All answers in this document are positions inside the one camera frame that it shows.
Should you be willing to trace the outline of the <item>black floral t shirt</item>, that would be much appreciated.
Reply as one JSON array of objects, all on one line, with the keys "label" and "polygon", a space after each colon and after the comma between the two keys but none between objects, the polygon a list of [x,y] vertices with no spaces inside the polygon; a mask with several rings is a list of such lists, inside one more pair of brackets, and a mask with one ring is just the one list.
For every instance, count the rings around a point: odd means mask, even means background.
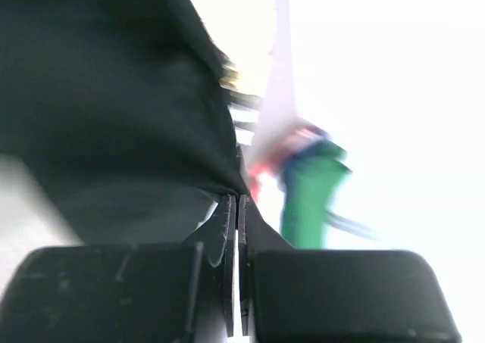
[{"label": "black floral t shirt", "polygon": [[1,151],[90,245],[178,242],[247,193],[190,0],[1,0]]}]

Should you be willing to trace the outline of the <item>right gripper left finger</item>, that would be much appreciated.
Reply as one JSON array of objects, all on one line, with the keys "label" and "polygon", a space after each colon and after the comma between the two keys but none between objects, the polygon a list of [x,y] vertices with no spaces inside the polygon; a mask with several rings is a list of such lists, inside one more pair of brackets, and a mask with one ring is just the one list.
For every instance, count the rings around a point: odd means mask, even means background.
[{"label": "right gripper left finger", "polygon": [[233,335],[236,199],[181,243],[40,248],[1,302],[10,343],[225,342]]}]

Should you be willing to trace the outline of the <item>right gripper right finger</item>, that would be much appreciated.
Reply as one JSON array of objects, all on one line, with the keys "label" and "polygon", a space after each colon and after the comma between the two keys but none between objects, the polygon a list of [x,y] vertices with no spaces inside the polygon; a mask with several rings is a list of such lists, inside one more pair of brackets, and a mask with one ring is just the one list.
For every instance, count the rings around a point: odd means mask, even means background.
[{"label": "right gripper right finger", "polygon": [[436,275],[403,250],[294,248],[239,199],[242,332],[252,342],[459,342]]}]

